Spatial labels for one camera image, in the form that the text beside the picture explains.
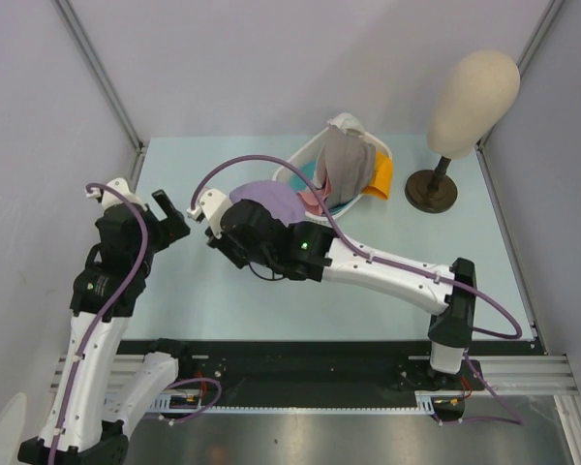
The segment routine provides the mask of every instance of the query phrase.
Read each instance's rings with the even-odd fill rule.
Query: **gray wall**
[[[132,156],[51,3],[0,0],[0,411],[28,395],[24,436],[38,433],[95,240],[84,184]]]
[[[566,3],[487,148],[540,328],[581,390],[581,1]]]
[[[73,0],[138,133],[423,133],[450,66],[518,58],[548,0]]]

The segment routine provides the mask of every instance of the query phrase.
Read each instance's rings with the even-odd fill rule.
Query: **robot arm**
[[[153,199],[167,218],[160,221],[124,179],[114,179],[108,187],[127,199],[142,216],[147,232],[146,253],[137,274],[96,324],[83,354],[77,348],[85,339],[101,308],[123,283],[136,263],[142,237],[133,213],[109,191],[91,196],[104,209],[97,220],[100,243],[86,260],[85,269],[74,282],[71,309],[71,337],[58,391],[38,438],[22,443],[18,460],[29,464],[49,463],[50,445],[58,438],[54,463],[120,464],[127,453],[129,438],[153,400],[178,376],[189,378],[192,359],[185,344],[160,340],[151,348],[144,364],[118,396],[104,406],[107,381],[118,344],[133,315],[136,299],[145,287],[154,255],[189,234],[183,216],[164,191]],[[69,402],[60,430],[56,429],[63,399]]]
[[[198,206],[188,216],[207,219],[208,245],[220,250],[237,267],[256,263],[291,280],[332,281],[355,284],[402,298],[428,312],[432,341],[431,366],[456,374],[465,349],[472,341],[475,296],[454,288],[441,278],[475,285],[474,264],[458,259],[452,266],[416,262],[373,250],[357,241],[369,257],[391,259],[431,271],[430,279],[386,264],[359,257],[335,232],[325,226],[300,222],[285,226],[255,201],[232,204],[217,189],[203,191]]]

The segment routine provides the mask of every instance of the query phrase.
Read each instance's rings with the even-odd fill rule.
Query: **table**
[[[552,397],[510,397],[525,427],[474,423],[439,428],[414,415],[216,414],[168,428],[142,421],[126,465],[300,463],[573,465]],[[469,415],[504,413],[473,397]]]
[[[341,220],[350,237],[375,248],[429,263],[475,262],[478,288],[499,301],[533,339],[504,240],[475,156],[451,164],[459,189],[457,203],[431,215],[405,199],[410,174],[433,168],[438,156],[420,135],[377,135],[393,153],[394,180],[389,201],[361,199]],[[227,159],[260,153],[287,159],[311,136],[162,138],[150,141],[138,194],[164,214],[150,194],[164,189],[185,210],[197,184]],[[209,187],[229,193],[256,179],[271,178],[277,166],[265,162],[235,165]],[[333,283],[268,283],[237,269],[208,248],[205,225],[190,223],[190,236],[155,257],[147,289],[125,339],[217,340],[426,340],[430,317],[405,301],[358,287]],[[512,332],[510,324],[478,301],[475,325]],[[475,334],[475,340],[492,339]]]

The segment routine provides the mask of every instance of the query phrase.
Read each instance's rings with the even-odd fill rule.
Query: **metal base plate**
[[[427,213],[443,213],[456,202],[458,189],[454,181],[446,176],[440,183],[439,190],[430,196],[428,184],[434,173],[432,170],[422,170],[412,174],[405,186],[405,196],[409,203],[418,210]]]

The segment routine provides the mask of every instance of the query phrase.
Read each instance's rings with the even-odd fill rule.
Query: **red wire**
[[[196,376],[198,378],[204,378],[204,376],[202,375],[202,373],[199,371],[196,373]],[[207,392],[207,385],[206,382],[203,381],[202,383],[200,383],[200,399],[203,399],[204,396],[206,395]]]
[[[469,399],[474,393],[474,389],[472,388],[471,383],[467,381],[467,378],[464,376],[461,376],[461,383],[463,384],[463,387],[469,391],[469,394],[466,394],[465,397],[463,397],[463,400]]]

